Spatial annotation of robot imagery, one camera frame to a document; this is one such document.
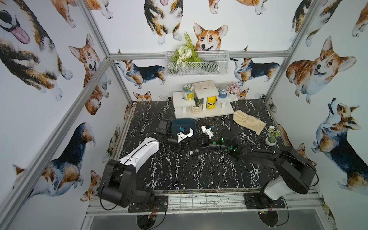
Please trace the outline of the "teal plastic storage box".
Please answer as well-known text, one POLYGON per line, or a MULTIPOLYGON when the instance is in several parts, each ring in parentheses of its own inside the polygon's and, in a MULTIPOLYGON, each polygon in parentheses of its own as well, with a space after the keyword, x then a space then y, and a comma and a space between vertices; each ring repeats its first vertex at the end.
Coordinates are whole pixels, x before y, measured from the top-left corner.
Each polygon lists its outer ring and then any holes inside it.
POLYGON ((180 119, 172 119, 171 120, 171 128, 170 132, 177 134, 183 129, 192 129, 193 136, 192 138, 196 138, 196 122, 194 119, 191 118, 180 118, 180 119))

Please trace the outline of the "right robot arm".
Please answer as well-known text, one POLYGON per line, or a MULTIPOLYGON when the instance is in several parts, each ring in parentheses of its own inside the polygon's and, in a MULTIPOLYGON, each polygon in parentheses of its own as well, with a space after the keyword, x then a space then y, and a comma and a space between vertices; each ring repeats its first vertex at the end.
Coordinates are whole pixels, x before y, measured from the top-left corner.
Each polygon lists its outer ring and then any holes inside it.
POLYGON ((314 178, 318 178, 316 168, 292 147, 282 149, 254 149, 242 146, 234 138, 220 138, 211 140, 208 137, 199 139, 196 145, 200 150, 223 151, 225 156, 236 163, 256 164, 278 171, 279 177, 266 183, 262 188, 259 199, 261 201, 276 201, 282 196, 296 192, 307 194, 314 186, 314 178))

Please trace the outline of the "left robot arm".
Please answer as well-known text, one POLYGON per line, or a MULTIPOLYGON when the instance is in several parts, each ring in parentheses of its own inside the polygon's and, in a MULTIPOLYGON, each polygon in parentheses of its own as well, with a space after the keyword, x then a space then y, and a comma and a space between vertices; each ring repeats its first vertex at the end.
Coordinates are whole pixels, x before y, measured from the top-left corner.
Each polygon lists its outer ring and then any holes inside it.
POLYGON ((137 186, 137 172, 144 163, 165 143, 165 139, 175 136, 174 125, 177 119, 162 119, 158 128, 131 153, 119 160, 110 160, 106 164, 98 190, 100 202, 106 200, 123 208, 129 205, 151 207, 155 201, 154 192, 137 186))

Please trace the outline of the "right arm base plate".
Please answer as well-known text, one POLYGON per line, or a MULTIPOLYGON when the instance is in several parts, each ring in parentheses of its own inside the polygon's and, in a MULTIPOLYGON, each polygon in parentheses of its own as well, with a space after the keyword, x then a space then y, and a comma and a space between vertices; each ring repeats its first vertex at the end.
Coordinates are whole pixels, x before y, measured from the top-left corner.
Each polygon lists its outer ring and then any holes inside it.
POLYGON ((247 209, 277 209, 277 208, 285 208, 286 204, 283 198, 279 198, 277 200, 272 200, 268 196, 263 193, 244 193, 243 195, 245 205, 247 209))

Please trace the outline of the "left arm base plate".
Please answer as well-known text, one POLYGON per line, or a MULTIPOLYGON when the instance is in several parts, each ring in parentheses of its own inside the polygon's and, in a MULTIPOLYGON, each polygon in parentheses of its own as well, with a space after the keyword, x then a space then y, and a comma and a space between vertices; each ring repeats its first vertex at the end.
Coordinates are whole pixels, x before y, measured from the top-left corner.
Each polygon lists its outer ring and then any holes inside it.
POLYGON ((132 203, 128 206, 129 213, 166 212, 168 210, 169 197, 166 195, 153 196, 148 203, 132 203))

